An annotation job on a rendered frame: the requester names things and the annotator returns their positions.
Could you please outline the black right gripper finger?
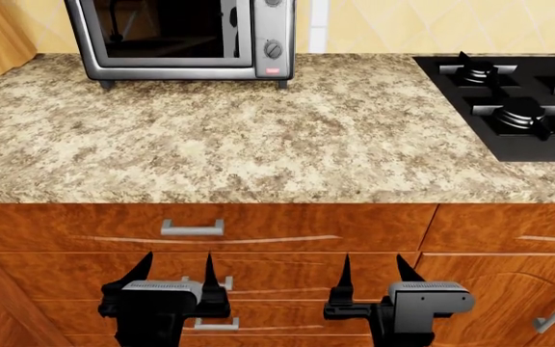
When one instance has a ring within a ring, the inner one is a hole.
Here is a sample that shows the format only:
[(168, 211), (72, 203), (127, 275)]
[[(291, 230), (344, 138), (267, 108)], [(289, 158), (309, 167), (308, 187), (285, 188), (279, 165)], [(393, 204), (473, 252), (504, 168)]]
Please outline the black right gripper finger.
[(330, 303), (332, 305), (350, 305), (353, 302), (353, 295), (350, 256), (346, 254), (341, 277), (337, 285), (330, 290)]
[(407, 263), (407, 261), (400, 255), (396, 256), (397, 268), (402, 282), (425, 282), (416, 271)]

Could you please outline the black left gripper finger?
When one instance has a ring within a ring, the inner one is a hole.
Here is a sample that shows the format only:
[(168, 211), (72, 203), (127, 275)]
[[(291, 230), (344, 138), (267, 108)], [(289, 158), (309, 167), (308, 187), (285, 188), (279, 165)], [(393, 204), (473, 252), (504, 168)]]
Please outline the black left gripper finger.
[(128, 285), (135, 280), (146, 280), (150, 272), (152, 260), (153, 252), (149, 252), (121, 279), (102, 285), (101, 292), (103, 294), (115, 294), (116, 291), (122, 290), (125, 285)]
[(221, 286), (215, 274), (212, 256), (211, 254), (208, 254), (205, 263), (205, 276), (202, 291), (203, 293), (210, 293), (218, 291), (220, 288)]

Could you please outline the black gas stovetop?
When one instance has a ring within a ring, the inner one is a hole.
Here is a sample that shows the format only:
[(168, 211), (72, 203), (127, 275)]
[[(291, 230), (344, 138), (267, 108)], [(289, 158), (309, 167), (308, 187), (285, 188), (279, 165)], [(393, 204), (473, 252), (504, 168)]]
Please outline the black gas stovetop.
[(495, 135), (481, 118), (471, 115), (471, 106), (467, 101), (472, 97), (533, 97), (541, 106), (555, 106), (555, 56), (471, 57), (491, 61), (495, 66), (503, 69), (501, 74), (508, 74), (507, 70), (513, 68), (515, 71), (511, 77), (519, 84), (517, 88), (497, 86), (492, 79), (489, 79), (485, 87), (457, 87), (438, 72), (436, 65), (442, 60), (451, 58), (453, 57), (415, 57), (414, 60), (494, 157), (503, 162), (555, 162), (555, 137), (548, 141), (540, 141), (533, 137)]

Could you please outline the black gas burner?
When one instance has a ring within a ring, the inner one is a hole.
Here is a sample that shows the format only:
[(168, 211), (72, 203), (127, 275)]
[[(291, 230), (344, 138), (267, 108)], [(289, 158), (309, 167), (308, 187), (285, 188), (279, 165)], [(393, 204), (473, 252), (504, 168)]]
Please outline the black gas burner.
[(457, 57), (442, 60), (436, 63), (438, 72), (447, 77), (460, 88), (485, 87), (489, 79), (492, 79), (500, 87), (518, 87), (519, 84), (511, 77), (513, 68), (509, 68), (508, 74), (501, 74), (502, 68), (495, 66), (489, 60), (473, 59), (463, 51)]
[(500, 137), (555, 137), (555, 106), (541, 106), (533, 97), (472, 97), (471, 115), (481, 118)]

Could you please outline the silver toaster oven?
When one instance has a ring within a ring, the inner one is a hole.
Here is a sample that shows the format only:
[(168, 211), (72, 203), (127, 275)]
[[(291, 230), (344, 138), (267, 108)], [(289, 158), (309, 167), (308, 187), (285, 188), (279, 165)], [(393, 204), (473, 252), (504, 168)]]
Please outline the silver toaster oven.
[[(280, 89), (286, 89), (289, 80), (294, 77), (296, 0), (282, 0), (276, 7), (268, 6), (264, 0), (250, 2), (250, 67), (101, 67), (80, 50), (68, 11), (67, 14), (86, 74), (103, 89), (112, 89), (120, 80), (275, 80)], [(283, 51), (277, 60), (271, 60), (264, 54), (264, 45), (268, 40), (277, 40), (282, 45)], [(267, 74), (266, 68), (279, 68), (279, 74)]]

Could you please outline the short wooden drawer front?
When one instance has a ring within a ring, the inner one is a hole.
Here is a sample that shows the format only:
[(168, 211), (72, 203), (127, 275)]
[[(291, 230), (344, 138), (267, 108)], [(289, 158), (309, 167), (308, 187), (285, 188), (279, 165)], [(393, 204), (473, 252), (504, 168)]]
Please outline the short wooden drawer front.
[(555, 254), (555, 204), (441, 204), (420, 251)]

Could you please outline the wide wooden drawer front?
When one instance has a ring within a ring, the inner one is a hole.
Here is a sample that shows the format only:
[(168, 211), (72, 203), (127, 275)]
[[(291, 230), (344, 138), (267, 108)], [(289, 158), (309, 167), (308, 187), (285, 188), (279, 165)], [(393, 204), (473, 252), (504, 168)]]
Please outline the wide wooden drawer front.
[[(0, 204), (0, 252), (416, 251), (436, 204)], [(225, 221), (223, 236), (162, 236)]]

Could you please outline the glass toaster oven door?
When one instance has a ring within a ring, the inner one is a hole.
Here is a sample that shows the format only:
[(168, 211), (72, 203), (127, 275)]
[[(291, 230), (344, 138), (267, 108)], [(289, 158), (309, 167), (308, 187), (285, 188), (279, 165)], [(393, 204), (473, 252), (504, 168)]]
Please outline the glass toaster oven door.
[(250, 67), (250, 0), (65, 0), (101, 67)]

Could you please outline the wooden cabinet door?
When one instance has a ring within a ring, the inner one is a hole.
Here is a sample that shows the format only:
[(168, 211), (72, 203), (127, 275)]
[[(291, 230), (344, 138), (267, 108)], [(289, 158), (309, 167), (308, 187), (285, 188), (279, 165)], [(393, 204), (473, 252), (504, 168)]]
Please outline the wooden cabinet door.
[(475, 298), (468, 313), (435, 323), (433, 347), (555, 347), (555, 324), (533, 326), (555, 311), (555, 254), (422, 254), (416, 271)]

